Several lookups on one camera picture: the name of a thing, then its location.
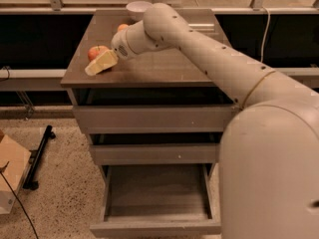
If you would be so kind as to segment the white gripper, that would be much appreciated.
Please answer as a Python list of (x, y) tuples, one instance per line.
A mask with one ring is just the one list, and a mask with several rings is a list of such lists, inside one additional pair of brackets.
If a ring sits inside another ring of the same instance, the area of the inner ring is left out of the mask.
[(94, 76), (103, 70), (111, 68), (118, 62), (119, 58), (127, 60), (134, 56), (133, 51), (129, 48), (126, 34), (127, 31), (122, 30), (113, 37), (111, 47), (115, 52), (113, 50), (105, 50), (89, 63), (85, 68), (88, 76)]

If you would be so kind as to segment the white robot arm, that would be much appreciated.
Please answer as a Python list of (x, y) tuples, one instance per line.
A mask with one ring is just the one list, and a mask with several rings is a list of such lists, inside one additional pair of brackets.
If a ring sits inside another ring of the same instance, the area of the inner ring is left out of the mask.
[(222, 239), (319, 239), (319, 94), (162, 3), (111, 41), (117, 59), (165, 48), (179, 49), (241, 108), (220, 142)]

